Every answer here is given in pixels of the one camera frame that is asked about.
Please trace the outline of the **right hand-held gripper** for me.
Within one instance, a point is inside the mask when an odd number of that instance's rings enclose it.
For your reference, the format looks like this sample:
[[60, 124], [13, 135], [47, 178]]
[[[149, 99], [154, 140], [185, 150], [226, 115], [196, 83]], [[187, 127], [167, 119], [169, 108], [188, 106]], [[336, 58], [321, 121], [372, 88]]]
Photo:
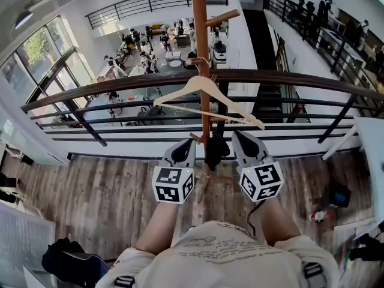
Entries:
[[234, 131], [232, 147], [238, 162], [239, 185], [252, 202], [276, 197], [284, 178], [280, 164], [270, 156], [265, 144], [244, 131]]

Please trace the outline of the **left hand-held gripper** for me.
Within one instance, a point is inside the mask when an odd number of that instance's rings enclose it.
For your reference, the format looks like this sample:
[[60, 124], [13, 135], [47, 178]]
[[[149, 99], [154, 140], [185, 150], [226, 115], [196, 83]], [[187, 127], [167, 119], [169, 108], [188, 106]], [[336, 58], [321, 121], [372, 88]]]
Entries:
[[183, 204], [194, 189], [196, 141], [185, 139], [168, 148], [154, 167], [152, 189], [156, 201]]

